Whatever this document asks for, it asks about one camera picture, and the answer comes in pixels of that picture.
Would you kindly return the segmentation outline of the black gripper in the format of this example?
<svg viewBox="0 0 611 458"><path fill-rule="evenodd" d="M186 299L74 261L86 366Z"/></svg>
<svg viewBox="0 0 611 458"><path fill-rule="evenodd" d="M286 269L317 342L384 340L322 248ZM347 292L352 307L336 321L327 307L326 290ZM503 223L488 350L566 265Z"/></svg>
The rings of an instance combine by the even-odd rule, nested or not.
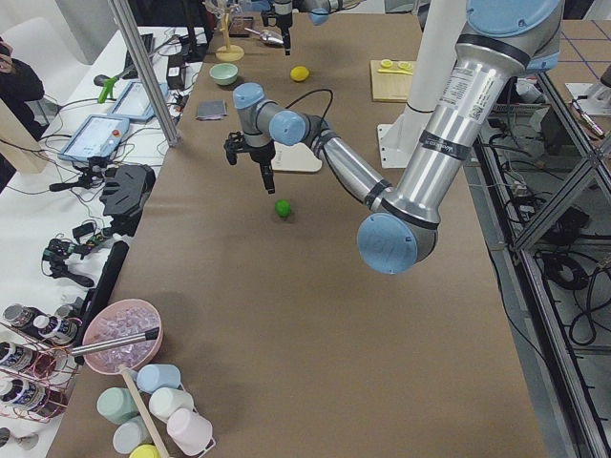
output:
<svg viewBox="0 0 611 458"><path fill-rule="evenodd" d="M289 56L291 54L291 37L290 37L290 28L292 27L292 13L279 13L276 12L276 26L282 32L283 44L284 44L284 54Z"/></svg>
<svg viewBox="0 0 611 458"><path fill-rule="evenodd" d="M250 158L260 164L260 172L263 179L264 189L268 194L275 193L274 183L274 172L271 166L272 159L276 155L276 149L274 141L271 140L264 144L264 146L255 147L252 145L247 146L247 152Z"/></svg>

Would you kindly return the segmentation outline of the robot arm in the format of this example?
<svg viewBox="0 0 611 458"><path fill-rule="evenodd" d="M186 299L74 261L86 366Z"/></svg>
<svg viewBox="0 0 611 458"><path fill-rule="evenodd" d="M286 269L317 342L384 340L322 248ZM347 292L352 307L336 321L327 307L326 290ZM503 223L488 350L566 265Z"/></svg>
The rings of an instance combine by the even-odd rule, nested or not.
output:
<svg viewBox="0 0 611 458"><path fill-rule="evenodd" d="M315 26L324 24L334 13L350 10L360 5L361 1L343 0L276 0L271 2L271 10L266 12L266 18L272 19L280 30L283 39L284 54L291 54L290 29L293 25L293 11L307 13Z"/></svg>
<svg viewBox="0 0 611 458"><path fill-rule="evenodd" d="M563 10L560 1L431 2L405 111L385 137L404 168L397 184L323 116L284 108L251 82L233 92L241 127L225 141L227 160L250 155L272 190L276 146L305 144L369 208L357 233L362 260L384 274L404 272L433 251L440 203L507 82L557 64Z"/></svg>

